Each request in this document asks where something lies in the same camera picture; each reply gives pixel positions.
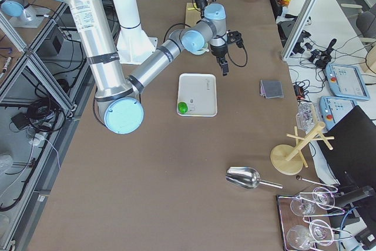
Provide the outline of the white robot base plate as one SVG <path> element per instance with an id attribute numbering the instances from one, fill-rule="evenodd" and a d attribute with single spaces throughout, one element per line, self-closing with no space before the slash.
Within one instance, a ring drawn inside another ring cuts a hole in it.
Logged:
<path id="1" fill-rule="evenodd" d="M 121 28 L 117 40 L 120 63 L 140 65 L 156 50 L 157 43 L 158 39 L 149 37 L 141 27 Z"/>

